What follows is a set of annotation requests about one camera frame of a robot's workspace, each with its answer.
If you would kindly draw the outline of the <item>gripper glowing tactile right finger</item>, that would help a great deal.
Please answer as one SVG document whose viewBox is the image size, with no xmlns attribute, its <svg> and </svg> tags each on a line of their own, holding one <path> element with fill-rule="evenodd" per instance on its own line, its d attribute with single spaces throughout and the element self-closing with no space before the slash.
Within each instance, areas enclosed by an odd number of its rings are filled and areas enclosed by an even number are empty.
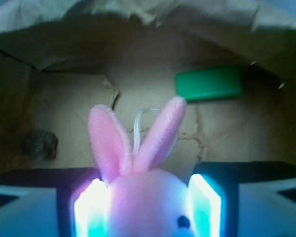
<svg viewBox="0 0 296 237">
<path fill-rule="evenodd" d="M 201 162 L 188 189 L 199 237 L 296 237 L 296 165 Z"/>
</svg>

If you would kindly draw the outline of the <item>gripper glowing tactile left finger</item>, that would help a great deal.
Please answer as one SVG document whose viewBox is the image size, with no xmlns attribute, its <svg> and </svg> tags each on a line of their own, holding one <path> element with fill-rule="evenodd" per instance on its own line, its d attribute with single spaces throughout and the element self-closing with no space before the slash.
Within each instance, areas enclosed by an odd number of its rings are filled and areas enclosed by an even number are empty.
<svg viewBox="0 0 296 237">
<path fill-rule="evenodd" d="M 0 174 L 0 237 L 103 237 L 107 188 L 96 168 Z"/>
</svg>

